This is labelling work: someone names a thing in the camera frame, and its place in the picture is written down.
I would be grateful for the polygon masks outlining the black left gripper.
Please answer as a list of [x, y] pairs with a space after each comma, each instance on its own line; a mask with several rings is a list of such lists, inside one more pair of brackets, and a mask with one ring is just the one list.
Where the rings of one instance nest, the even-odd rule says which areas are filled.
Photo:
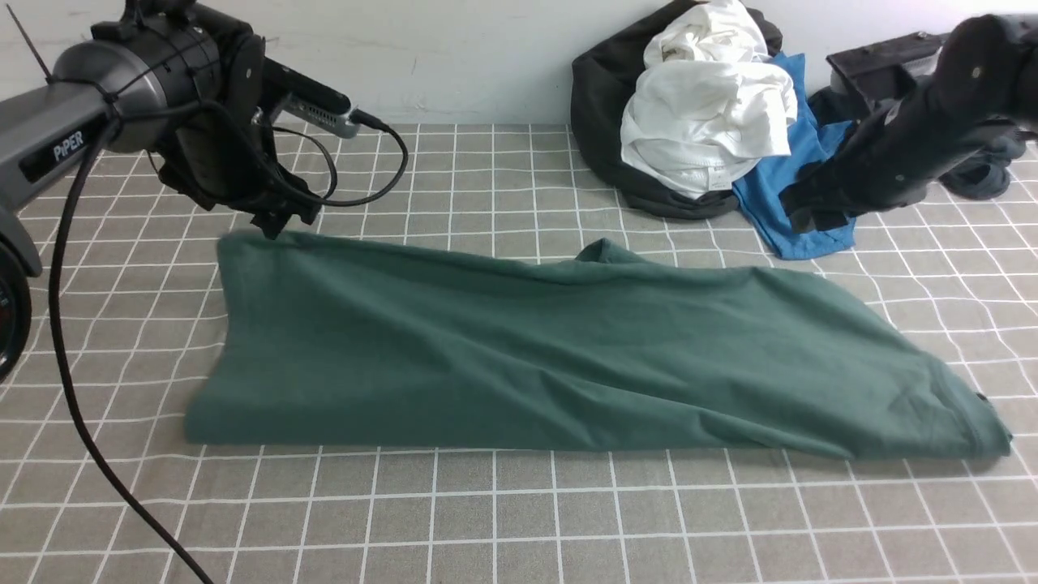
[[290, 219], [311, 225], [325, 203], [307, 180], [279, 162], [269, 112], [256, 108], [236, 122], [229, 108], [198, 102], [164, 109], [166, 123], [153, 145], [162, 159], [158, 178], [198, 207], [245, 213], [263, 237], [277, 238]]

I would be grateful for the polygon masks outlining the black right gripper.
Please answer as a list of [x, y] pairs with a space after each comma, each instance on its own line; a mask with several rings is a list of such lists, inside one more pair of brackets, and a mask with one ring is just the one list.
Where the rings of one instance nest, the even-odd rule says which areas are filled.
[[955, 162], [958, 122], [927, 98], [890, 102], [864, 119], [830, 159], [783, 189], [794, 233], [832, 230], [852, 218], [919, 203]]

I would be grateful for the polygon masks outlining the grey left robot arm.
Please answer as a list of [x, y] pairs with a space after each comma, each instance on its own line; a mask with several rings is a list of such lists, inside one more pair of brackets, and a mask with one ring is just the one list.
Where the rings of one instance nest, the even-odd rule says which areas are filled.
[[266, 55], [248, 23], [195, 1], [127, 1], [45, 67], [40, 88], [1, 107], [2, 374], [28, 340], [28, 282], [40, 255], [18, 214], [103, 149], [163, 160], [158, 178], [198, 207], [252, 215], [277, 237], [290, 218], [312, 223], [321, 196], [278, 161], [281, 112], [323, 129], [348, 122], [337, 90]]

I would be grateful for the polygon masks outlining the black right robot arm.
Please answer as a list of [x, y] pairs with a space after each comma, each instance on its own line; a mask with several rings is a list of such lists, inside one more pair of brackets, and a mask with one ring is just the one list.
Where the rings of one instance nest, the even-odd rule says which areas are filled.
[[794, 233], [918, 204], [927, 186], [1008, 130], [1036, 129], [1036, 17], [972, 16], [937, 66], [873, 110], [830, 159], [783, 189]]

